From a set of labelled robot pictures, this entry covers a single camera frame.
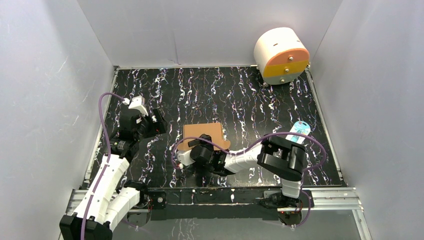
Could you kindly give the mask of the brown cardboard box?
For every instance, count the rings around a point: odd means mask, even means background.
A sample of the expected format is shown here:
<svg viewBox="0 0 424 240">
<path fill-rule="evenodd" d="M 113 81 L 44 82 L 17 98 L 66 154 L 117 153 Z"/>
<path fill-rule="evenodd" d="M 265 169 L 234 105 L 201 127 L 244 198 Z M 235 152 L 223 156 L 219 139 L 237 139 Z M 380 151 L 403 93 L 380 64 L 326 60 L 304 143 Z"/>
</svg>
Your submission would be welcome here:
<svg viewBox="0 0 424 240">
<path fill-rule="evenodd" d="M 209 135 L 214 144 L 225 150 L 231 146 L 229 140 L 224 140 L 223 126 L 220 122 L 185 124 L 183 126 L 183 138 L 200 137 L 201 135 Z"/>
</svg>

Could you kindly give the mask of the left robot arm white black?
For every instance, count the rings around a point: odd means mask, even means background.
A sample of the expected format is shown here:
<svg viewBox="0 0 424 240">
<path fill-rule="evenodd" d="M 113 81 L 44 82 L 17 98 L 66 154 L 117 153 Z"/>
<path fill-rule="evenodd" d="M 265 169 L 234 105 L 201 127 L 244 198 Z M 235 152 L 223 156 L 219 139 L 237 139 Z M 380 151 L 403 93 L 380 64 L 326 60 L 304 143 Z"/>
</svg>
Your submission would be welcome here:
<svg viewBox="0 0 424 240">
<path fill-rule="evenodd" d="M 119 126 L 107 138 L 107 152 L 85 196 L 72 214 L 65 214 L 59 228 L 65 240 L 111 240 L 119 222 L 133 207 L 144 208 L 151 197 L 142 182 L 128 180 L 117 189 L 140 148 L 141 140 L 165 134 L 168 123 L 158 109 L 143 114 L 125 109 Z"/>
</svg>

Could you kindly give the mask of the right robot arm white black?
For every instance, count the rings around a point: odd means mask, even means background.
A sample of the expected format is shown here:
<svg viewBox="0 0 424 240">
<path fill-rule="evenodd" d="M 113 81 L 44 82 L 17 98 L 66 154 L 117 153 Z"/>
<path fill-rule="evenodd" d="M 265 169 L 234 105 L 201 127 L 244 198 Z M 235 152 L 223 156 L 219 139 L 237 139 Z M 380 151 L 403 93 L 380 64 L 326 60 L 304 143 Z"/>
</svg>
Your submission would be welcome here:
<svg viewBox="0 0 424 240">
<path fill-rule="evenodd" d="M 280 178 L 281 191 L 267 193 L 259 204 L 276 209 L 302 207 L 301 186 L 306 167 L 305 147 L 279 136 L 269 136 L 251 148 L 239 152 L 223 149 L 202 134 L 188 141 L 188 150 L 178 153 L 179 166 L 196 165 L 221 176 L 234 175 L 242 170 L 260 166 Z"/>
</svg>

